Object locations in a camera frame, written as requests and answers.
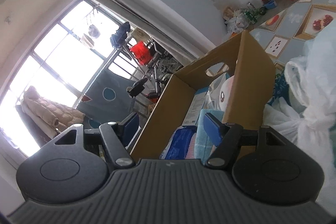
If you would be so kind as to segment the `blue white diaper pack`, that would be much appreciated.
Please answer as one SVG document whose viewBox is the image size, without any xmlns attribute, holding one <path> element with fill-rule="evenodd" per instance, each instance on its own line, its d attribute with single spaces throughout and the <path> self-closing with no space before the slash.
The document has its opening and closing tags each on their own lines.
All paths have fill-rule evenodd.
<svg viewBox="0 0 336 224">
<path fill-rule="evenodd" d="M 181 126 L 177 128 L 159 158 L 162 160 L 183 160 L 187 155 L 191 139 L 196 132 L 196 126 Z"/>
</svg>

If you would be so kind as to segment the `teal checked towel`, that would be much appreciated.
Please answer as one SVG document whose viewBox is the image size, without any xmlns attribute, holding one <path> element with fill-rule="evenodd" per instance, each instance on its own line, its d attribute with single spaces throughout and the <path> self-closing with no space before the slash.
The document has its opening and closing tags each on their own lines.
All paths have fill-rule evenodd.
<svg viewBox="0 0 336 224">
<path fill-rule="evenodd" d="M 211 155 L 211 150 L 214 146 L 203 126 L 203 120 L 206 113 L 213 114 L 218 120 L 222 120 L 224 116 L 223 111 L 211 109 L 202 109 L 199 114 L 198 128 L 194 145 L 194 158 L 200 159 L 202 163 L 205 163 L 206 160 L 209 158 L 209 156 Z"/>
</svg>

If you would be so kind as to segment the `blue white medicine box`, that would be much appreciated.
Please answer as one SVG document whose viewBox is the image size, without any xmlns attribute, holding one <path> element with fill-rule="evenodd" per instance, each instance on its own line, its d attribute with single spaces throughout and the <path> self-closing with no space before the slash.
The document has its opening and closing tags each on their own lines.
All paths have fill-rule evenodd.
<svg viewBox="0 0 336 224">
<path fill-rule="evenodd" d="M 196 91 L 187 114 L 182 122 L 182 126 L 196 126 L 199 119 L 199 114 L 205 104 L 205 97 L 209 88 L 202 88 Z"/>
</svg>

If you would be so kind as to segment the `red bag on rack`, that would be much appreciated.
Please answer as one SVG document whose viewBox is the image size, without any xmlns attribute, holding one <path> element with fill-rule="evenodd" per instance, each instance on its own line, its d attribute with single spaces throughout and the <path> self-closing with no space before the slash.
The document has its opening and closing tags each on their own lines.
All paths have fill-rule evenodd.
<svg viewBox="0 0 336 224">
<path fill-rule="evenodd" d="M 137 44 L 132 46 L 130 51 L 134 54 L 140 65 L 148 65 L 153 58 L 150 53 L 150 49 L 143 41 L 139 41 Z"/>
</svg>

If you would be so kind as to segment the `white plastic shopping bag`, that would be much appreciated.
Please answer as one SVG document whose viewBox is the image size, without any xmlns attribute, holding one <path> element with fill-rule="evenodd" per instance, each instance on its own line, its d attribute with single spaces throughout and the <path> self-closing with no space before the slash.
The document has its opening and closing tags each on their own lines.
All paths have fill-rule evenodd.
<svg viewBox="0 0 336 224">
<path fill-rule="evenodd" d="M 303 55 L 286 63 L 290 100 L 275 99 L 264 109 L 264 124 L 311 156 L 334 167 L 330 130 L 335 126 L 335 23 L 305 43 Z"/>
</svg>

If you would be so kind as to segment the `pink plush pig toy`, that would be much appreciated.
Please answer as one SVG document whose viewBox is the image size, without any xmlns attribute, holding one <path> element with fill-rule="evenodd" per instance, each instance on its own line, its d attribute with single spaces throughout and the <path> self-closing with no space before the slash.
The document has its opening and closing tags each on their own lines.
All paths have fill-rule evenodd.
<svg viewBox="0 0 336 224">
<path fill-rule="evenodd" d="M 232 89 L 232 85 L 234 82 L 234 76 L 228 78 L 223 84 L 220 89 L 219 93 L 219 108 L 225 112 L 227 105 L 228 105 L 228 100 L 230 98 L 230 93 Z"/>
</svg>

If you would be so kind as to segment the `brown cardboard box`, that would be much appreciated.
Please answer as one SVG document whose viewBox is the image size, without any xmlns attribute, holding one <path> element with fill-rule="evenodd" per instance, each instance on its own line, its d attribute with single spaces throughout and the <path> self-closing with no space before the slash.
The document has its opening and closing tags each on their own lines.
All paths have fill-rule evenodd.
<svg viewBox="0 0 336 224">
<path fill-rule="evenodd" d="M 243 31 L 171 76 L 131 149 L 131 157 L 135 161 L 159 158 L 173 132 L 182 125 L 197 90 L 209 88 L 203 108 L 221 110 L 219 93 L 232 76 L 223 121 L 258 129 L 264 106 L 273 94 L 275 66 L 258 41 Z"/>
</svg>

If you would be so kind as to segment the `beige puffer jacket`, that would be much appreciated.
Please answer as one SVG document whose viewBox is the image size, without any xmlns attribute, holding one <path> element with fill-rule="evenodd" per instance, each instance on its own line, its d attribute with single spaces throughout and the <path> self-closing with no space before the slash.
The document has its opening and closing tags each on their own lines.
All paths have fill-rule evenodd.
<svg viewBox="0 0 336 224">
<path fill-rule="evenodd" d="M 74 108 L 41 97 L 33 86 L 24 92 L 21 107 L 50 139 L 73 124 L 83 123 L 85 117 Z"/>
</svg>

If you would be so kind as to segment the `pink knitted cloth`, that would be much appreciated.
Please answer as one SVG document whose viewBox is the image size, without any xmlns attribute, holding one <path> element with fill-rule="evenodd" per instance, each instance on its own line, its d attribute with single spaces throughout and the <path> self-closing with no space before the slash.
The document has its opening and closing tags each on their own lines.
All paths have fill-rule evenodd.
<svg viewBox="0 0 336 224">
<path fill-rule="evenodd" d="M 185 159 L 194 159 L 194 148 L 195 148 L 195 138 L 196 138 L 196 133 L 191 137 L 189 148 L 186 154 Z"/>
</svg>

